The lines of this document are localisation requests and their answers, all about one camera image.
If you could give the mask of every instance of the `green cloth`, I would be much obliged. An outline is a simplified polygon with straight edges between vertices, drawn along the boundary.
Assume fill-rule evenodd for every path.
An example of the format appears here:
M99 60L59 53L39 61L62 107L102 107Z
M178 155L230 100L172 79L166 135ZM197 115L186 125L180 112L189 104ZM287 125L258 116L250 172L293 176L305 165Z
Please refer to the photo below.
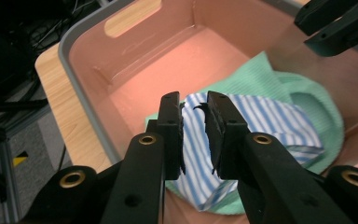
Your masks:
M301 75L274 71L265 52L249 60L226 79L200 90L200 92L206 91L260 95L300 106L309 116L324 145L323 155L303 165L314 173L319 174L327 168L342 147L344 139L342 117L326 89ZM166 186L178 194L169 182ZM236 190L229 193L222 202L209 211L224 215L244 212Z

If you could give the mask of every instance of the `white and blue striped towel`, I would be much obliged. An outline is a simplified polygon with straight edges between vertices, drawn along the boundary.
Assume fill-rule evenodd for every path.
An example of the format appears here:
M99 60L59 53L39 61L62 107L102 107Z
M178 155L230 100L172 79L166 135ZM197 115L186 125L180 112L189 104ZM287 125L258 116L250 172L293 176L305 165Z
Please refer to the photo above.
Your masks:
M248 122L251 132L274 135L300 164L324 152L322 143L304 111L296 106L261 96L227 94ZM207 93L185 98L184 159L186 175L167 181L167 187L187 199L199 211L207 211L237 188L237 181L223 181L212 175L211 154L205 133L204 113L193 108L206 103Z

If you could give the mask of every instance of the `brass hole insert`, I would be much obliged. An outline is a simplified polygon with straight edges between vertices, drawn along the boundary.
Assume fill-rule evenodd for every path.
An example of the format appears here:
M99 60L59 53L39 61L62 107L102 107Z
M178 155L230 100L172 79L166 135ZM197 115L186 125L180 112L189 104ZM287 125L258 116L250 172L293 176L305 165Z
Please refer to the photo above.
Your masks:
M152 145L152 144L154 144L156 141L157 141L157 139L156 139L156 137L153 136L153 135L145 135L145 136L142 136L142 137L139 139L139 143L142 144L142 145Z
M271 144L271 142L272 142L272 140L268 136L265 136L263 134L255 135L254 140L258 144L263 144L263 145L268 145L268 144Z
M71 189L80 185L86 179L86 175L83 171L73 171L72 173L66 174L60 180L60 186L63 189Z
M358 187L358 172L346 170L343 171L341 175L346 181Z

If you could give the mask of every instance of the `black mechanical bracket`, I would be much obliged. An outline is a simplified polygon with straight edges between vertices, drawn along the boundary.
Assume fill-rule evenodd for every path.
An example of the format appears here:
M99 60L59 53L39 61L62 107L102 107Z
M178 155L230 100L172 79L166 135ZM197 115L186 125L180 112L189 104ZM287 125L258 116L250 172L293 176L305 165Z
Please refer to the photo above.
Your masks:
M335 56L358 44L358 0L310 0L296 15L295 25L315 53Z
M252 224L358 223L357 168L336 166L326 178L306 171L274 136L251 133L219 92L198 108L213 170L239 181ZM83 166L58 172L21 223L161 223L164 181L184 171L181 109L179 92L164 95L158 119L131 139L123 161L99 174Z
M207 99L200 107L213 167L222 179L239 180L251 223L358 223L357 168L337 166L326 179L310 175L274 136L244 127L224 94L209 91Z

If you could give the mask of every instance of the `yellow and black tape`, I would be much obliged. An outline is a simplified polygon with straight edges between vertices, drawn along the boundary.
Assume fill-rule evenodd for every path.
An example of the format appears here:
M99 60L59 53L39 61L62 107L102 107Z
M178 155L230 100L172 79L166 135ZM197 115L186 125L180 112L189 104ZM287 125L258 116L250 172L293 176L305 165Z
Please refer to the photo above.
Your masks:
M13 159L13 166L16 167L20 163L24 162L28 158L28 154L26 151L23 151L19 156Z

